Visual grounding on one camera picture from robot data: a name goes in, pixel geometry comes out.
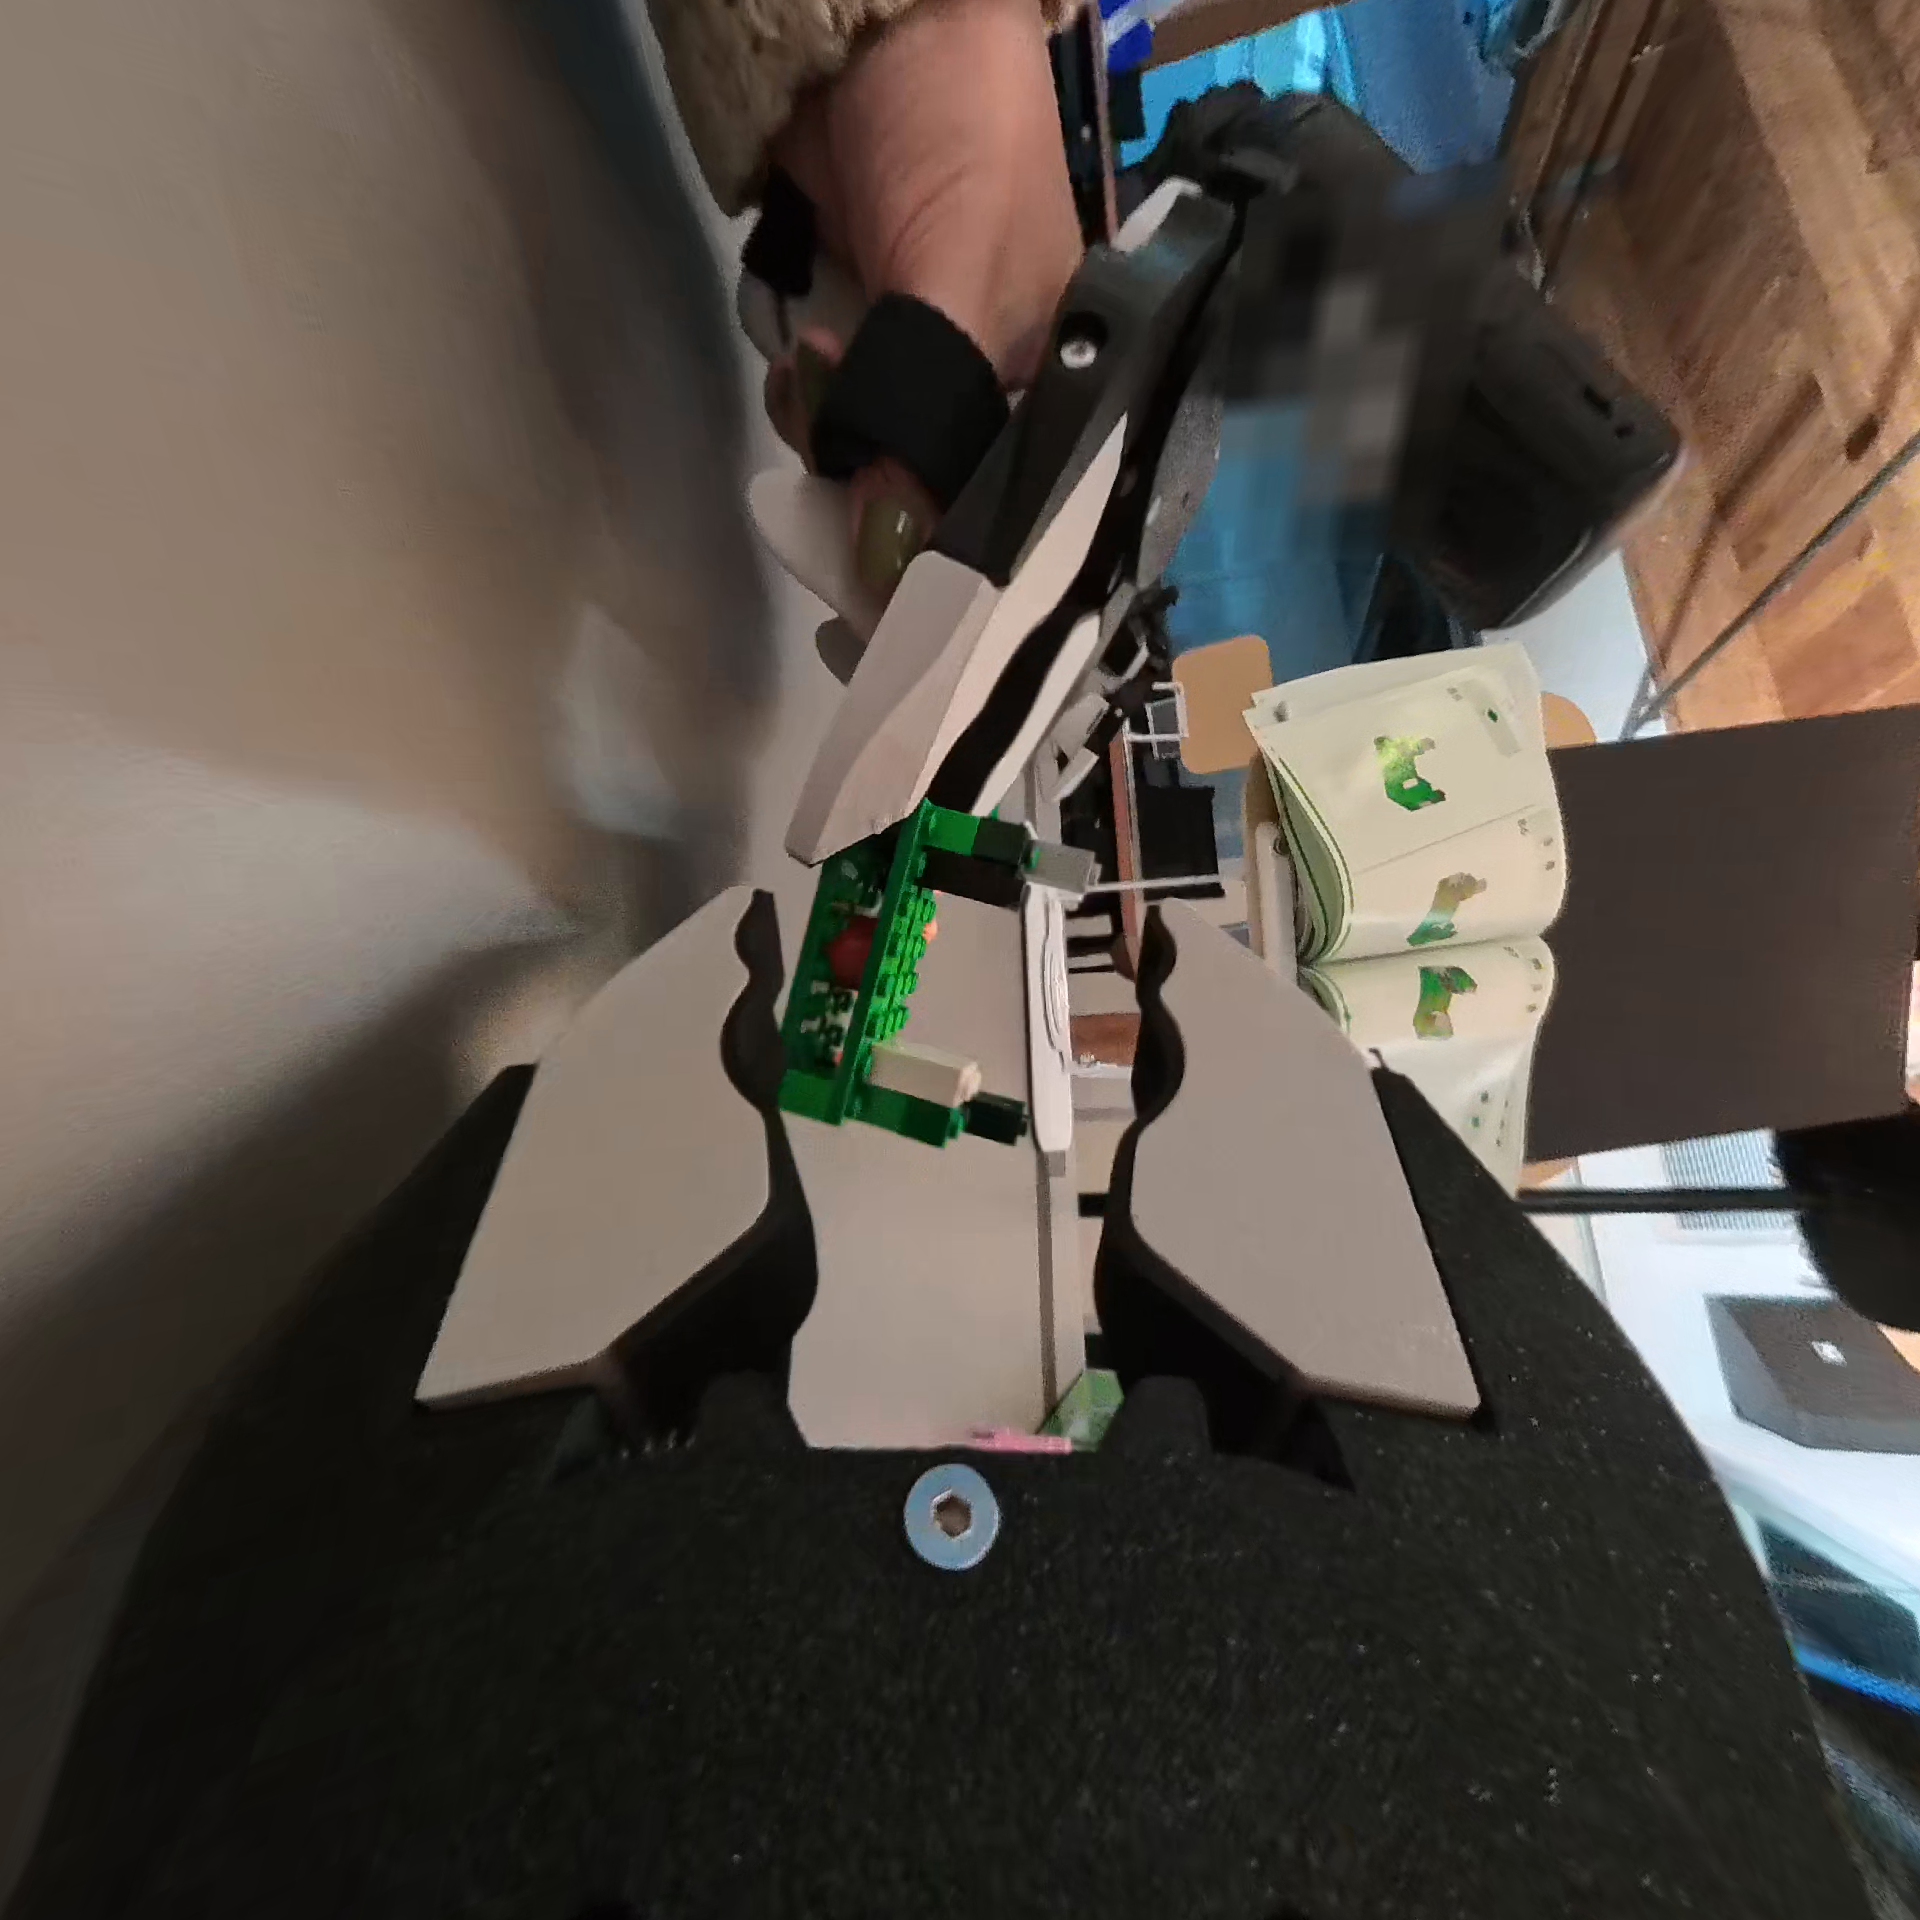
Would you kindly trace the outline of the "person's left hand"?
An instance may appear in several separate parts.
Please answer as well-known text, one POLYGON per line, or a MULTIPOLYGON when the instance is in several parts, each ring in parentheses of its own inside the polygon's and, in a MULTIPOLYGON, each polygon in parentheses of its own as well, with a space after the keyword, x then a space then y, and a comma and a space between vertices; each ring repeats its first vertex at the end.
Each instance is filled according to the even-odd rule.
POLYGON ((1036 3, 912 5, 860 35, 772 147, 864 321, 906 332, 904 360, 933 377, 921 442, 888 428, 864 467, 833 458, 875 603, 1033 385, 1083 257, 1049 38, 1036 3))

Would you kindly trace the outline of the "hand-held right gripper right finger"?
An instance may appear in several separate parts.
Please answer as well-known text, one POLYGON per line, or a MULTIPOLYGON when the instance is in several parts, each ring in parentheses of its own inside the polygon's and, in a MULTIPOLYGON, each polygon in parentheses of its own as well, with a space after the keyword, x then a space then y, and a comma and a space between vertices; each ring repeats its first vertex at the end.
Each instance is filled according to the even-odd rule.
POLYGON ((1188 904, 1144 925, 1134 1065, 1096 1251, 1132 1398, 1190 1390, 1212 1445, 1292 1445, 1318 1408, 1467 1425, 1482 1390, 1373 1069, 1299 985, 1188 904))

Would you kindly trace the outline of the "black fuzzy microphone cover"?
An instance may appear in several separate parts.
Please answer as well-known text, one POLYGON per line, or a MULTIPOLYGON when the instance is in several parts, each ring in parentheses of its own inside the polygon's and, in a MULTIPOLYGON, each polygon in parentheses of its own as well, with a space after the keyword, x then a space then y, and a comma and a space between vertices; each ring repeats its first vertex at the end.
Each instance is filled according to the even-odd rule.
POLYGON ((1784 1210, 1822 1285, 1865 1321, 1918 1333, 1918 1106, 1774 1136, 1784 1192, 1549 1184, 1521 1192, 1536 1217, 1674 1217, 1784 1210))

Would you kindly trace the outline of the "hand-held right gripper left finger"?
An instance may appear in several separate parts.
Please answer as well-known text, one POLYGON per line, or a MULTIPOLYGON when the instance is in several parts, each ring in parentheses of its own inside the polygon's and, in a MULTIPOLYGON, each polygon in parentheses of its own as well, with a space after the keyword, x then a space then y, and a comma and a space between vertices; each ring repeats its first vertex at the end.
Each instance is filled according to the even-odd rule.
POLYGON ((787 1392, 819 1251, 778 1100, 781 985, 778 904, 739 885, 588 1000, 528 1086, 418 1403, 787 1392))

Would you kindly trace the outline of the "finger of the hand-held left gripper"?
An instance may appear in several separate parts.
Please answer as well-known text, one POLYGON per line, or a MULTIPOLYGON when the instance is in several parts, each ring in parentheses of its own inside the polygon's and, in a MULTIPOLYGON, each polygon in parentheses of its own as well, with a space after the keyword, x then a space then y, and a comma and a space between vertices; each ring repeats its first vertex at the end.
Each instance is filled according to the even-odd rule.
POLYGON ((1027 637, 1065 600, 1121 472, 1126 418, 1005 587, 939 550, 906 569, 806 771, 785 849, 806 867, 915 811, 1027 637))
POLYGON ((1097 660, 1102 621, 1102 608, 1056 608, 1014 648, 960 736, 963 811, 988 813, 1001 804, 1097 660))

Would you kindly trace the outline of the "wall vent grille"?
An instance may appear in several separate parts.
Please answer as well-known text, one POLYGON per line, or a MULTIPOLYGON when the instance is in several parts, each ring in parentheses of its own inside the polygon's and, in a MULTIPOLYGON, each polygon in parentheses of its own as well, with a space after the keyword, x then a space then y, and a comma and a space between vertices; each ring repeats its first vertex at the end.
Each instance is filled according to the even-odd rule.
MULTIPOLYGON (((1784 1173, 1774 1153, 1774 1136, 1749 1132, 1737 1136, 1704 1136, 1662 1142, 1665 1177, 1685 1194, 1781 1194, 1784 1173)), ((1778 1242, 1792 1227, 1792 1217, 1776 1208, 1691 1208, 1674 1213, 1677 1233, 1721 1240, 1778 1242)))

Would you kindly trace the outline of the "tan board acrylic stand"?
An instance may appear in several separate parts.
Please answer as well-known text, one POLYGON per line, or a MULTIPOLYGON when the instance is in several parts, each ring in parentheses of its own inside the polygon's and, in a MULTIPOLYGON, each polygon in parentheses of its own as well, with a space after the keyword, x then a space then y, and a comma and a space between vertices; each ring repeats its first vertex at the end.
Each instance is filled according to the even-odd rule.
POLYGON ((1121 732, 1196 777, 1225 772, 1252 749, 1244 716, 1273 685, 1270 666, 1252 633, 1190 648, 1146 684, 1140 714, 1121 732))

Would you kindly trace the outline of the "open instruction booklet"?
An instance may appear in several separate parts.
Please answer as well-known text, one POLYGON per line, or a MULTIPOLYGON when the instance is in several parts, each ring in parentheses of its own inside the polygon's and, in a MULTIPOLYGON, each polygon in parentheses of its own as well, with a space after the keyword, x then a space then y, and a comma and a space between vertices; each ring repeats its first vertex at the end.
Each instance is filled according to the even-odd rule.
POLYGON ((1304 990, 1514 1194, 1568 844, 1542 689, 1514 641, 1260 690, 1304 990))

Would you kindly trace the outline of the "green lego build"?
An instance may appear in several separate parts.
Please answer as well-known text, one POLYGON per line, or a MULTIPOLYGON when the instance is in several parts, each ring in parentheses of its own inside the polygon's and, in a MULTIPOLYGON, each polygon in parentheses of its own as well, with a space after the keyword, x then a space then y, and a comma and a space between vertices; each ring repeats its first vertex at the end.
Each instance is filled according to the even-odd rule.
POLYGON ((779 1106, 933 1147, 1017 1146, 1017 1096, 985 1090, 972 1059, 906 1040, 921 965, 946 896, 1019 909, 1040 891, 1077 901, 1096 875, 1090 850, 933 803, 830 854, 787 994, 779 1106))

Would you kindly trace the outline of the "black square box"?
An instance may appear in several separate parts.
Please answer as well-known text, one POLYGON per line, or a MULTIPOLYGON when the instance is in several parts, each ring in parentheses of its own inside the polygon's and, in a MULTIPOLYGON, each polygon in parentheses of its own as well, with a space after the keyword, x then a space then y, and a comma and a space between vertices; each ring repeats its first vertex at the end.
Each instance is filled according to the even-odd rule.
POLYGON ((1811 1451, 1918 1453, 1918 1374, 1889 1333, 1811 1297, 1709 1297, 1734 1417, 1811 1451))

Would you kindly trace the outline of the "white book stand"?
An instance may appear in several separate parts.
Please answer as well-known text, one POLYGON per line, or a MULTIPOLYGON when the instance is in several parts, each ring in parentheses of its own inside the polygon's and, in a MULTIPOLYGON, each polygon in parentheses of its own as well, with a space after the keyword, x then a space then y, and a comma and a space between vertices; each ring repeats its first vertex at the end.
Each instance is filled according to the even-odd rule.
POLYGON ((1064 1173, 1072 1146, 1074 1076, 1065 901, 1044 888, 1028 888, 1019 908, 1019 931, 1027 1106, 1048 1171, 1064 1173))

